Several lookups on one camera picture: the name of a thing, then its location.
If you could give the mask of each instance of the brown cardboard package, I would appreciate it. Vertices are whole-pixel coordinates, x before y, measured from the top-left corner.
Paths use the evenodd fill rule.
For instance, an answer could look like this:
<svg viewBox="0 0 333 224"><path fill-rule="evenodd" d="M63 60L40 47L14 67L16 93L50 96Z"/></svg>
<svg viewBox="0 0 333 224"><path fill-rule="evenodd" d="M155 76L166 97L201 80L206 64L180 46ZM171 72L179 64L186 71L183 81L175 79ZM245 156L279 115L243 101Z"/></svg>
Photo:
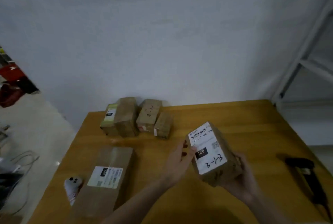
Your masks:
<svg viewBox="0 0 333 224"><path fill-rule="evenodd" d="M135 137L139 134L136 128L137 104L134 97L121 98L117 102L117 110L114 116L114 125L122 137Z"/></svg>
<svg viewBox="0 0 333 224"><path fill-rule="evenodd" d="M118 104L109 104L105 111L105 117L101 122L100 128L107 136L119 136L119 133L114 124L114 116L117 111Z"/></svg>
<svg viewBox="0 0 333 224"><path fill-rule="evenodd" d="M141 132L148 131L149 133L154 134L154 125L159 114L160 107L162 107L161 100L144 100L143 107L138 119L136 120L138 129Z"/></svg>
<svg viewBox="0 0 333 224"><path fill-rule="evenodd" d="M161 112L154 126L154 136L167 139L172 126L172 116Z"/></svg>
<svg viewBox="0 0 333 224"><path fill-rule="evenodd" d="M123 204L134 155L134 150L127 147L100 151L90 178L72 206L68 223L100 223Z"/></svg>
<svg viewBox="0 0 333 224"><path fill-rule="evenodd" d="M197 147L192 164L202 181L215 187L242 173L239 160L221 132L210 122L189 133L186 141Z"/></svg>

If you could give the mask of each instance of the handheld barcode scanner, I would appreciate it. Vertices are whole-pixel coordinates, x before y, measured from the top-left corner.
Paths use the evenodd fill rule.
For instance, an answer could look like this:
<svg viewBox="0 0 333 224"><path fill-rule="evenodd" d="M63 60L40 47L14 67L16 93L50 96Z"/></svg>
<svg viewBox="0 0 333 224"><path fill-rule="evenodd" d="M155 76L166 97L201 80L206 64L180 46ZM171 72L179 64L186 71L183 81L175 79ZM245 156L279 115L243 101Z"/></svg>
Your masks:
<svg viewBox="0 0 333 224"><path fill-rule="evenodd" d="M332 223L333 220L330 209L328 208L327 196L313 171L314 162L306 158L286 158L285 163L290 167L299 168L299 171L313 193L312 202L314 204L322 205L325 208L330 223Z"/></svg>

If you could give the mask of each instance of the hand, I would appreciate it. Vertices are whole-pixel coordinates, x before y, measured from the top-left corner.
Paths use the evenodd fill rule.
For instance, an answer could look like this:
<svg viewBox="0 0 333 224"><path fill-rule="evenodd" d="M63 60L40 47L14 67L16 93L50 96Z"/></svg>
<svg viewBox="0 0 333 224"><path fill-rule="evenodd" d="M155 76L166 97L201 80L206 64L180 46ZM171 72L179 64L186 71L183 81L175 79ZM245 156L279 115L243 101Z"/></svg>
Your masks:
<svg viewBox="0 0 333 224"><path fill-rule="evenodd" d="M180 143L177 148L169 154L167 162L164 165L161 180L167 188L174 186L182 178L197 150L195 147L192 147L189 149L188 153L186 153L182 151L183 146L187 147L186 141L184 144Z"/></svg>
<svg viewBox="0 0 333 224"><path fill-rule="evenodd" d="M261 191L245 155L243 153L235 153L235 156L240 160L243 174L239 175L235 180L228 181L220 186L224 187L224 189L246 205L249 205L253 199L261 195Z"/></svg>

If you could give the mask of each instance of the wooden table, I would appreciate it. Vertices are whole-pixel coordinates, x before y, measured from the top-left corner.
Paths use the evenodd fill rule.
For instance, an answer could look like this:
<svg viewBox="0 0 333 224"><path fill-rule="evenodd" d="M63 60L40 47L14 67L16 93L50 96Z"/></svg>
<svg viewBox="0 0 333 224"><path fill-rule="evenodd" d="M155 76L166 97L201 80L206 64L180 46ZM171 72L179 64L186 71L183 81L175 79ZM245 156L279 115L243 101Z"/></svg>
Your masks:
<svg viewBox="0 0 333 224"><path fill-rule="evenodd" d="M315 172L328 194L333 212L332 176L269 101L173 106L163 110L174 116L168 140L147 133L141 133L136 138L108 138L99 128L105 112L89 113L29 223L64 222L70 211L64 180L74 175L89 178L98 151L104 146L130 146L135 149L138 159L127 189L127 198L130 198L158 177L169 151L183 141L186 134L206 121L212 122L224 133L233 150L247 155L263 191L295 222L324 219L302 193L277 154L314 160ZM190 166L180 183L156 202L144 223L256 223L256 220L244 204L223 188L212 188L200 181Z"/></svg>

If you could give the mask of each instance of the red object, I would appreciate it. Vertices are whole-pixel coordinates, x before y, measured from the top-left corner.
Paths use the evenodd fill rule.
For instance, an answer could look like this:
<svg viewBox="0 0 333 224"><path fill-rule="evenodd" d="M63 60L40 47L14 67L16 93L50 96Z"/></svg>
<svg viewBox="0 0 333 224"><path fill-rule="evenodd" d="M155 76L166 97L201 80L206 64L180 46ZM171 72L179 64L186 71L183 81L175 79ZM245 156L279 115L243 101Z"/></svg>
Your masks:
<svg viewBox="0 0 333 224"><path fill-rule="evenodd" d="M9 85L3 85L0 89L0 106L9 107L16 103L24 95L21 89L15 89Z"/></svg>
<svg viewBox="0 0 333 224"><path fill-rule="evenodd" d="M26 77L23 71L21 71L15 63L0 68L0 75L8 82L15 82L21 77Z"/></svg>

